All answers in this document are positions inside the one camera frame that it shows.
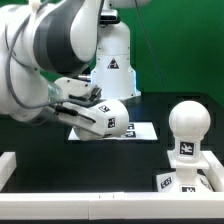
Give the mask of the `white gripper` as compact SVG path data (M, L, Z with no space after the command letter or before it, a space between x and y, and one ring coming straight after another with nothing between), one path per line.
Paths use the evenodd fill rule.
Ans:
M106 119L94 105L101 97L101 89L94 84L71 78L59 78L55 84L62 91L63 103L56 106L59 121L73 127L78 138L103 138Z

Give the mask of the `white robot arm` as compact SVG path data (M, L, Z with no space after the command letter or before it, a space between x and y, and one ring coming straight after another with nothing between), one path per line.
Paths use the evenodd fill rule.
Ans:
M0 114L70 125L81 140L123 135L138 95L121 7L149 0L28 0L0 7Z

